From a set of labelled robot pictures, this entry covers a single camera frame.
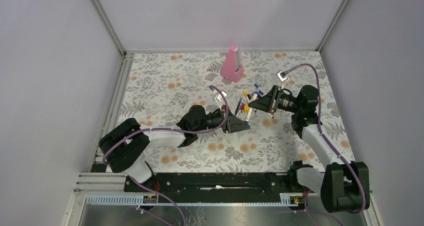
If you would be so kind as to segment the magenta capped white marker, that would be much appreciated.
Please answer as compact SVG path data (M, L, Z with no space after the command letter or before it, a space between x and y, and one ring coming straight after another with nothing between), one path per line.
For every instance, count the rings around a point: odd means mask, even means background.
M245 106L245 104L242 103L239 110L237 111L237 114L236 114L237 117L244 111L244 106Z

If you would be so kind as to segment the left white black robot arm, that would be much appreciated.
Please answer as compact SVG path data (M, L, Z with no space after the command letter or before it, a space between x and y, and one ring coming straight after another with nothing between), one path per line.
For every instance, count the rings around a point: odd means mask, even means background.
M126 119L99 141L103 153L102 162L114 173L124 173L134 179L142 191L150 191L155 185L153 170L142 159L148 147L186 147L194 143L200 134L222 129L224 133L250 129L236 117L226 105L207 113L201 105L191 106L187 114L173 128L142 128L135 118Z

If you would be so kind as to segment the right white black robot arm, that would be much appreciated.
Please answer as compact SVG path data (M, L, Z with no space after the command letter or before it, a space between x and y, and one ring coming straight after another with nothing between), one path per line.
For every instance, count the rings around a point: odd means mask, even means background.
M249 106L269 114L276 110L291 112L293 131L312 148L325 168L321 173L312 166L294 163L286 179L291 191L306 187L317 193L327 212L361 213L369 207L369 169L363 162L348 161L324 135L318 86L305 85L295 97L283 85L274 85Z

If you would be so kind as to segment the blue capped white marker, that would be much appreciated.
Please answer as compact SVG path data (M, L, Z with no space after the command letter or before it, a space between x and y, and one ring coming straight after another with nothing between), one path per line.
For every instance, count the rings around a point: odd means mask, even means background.
M254 92L253 95L251 96L250 102L253 102L257 98L258 98L258 93ZM248 111L247 111L246 118L245 118L245 121L244 121L246 124L249 124L253 110L254 109L251 106L248 106Z

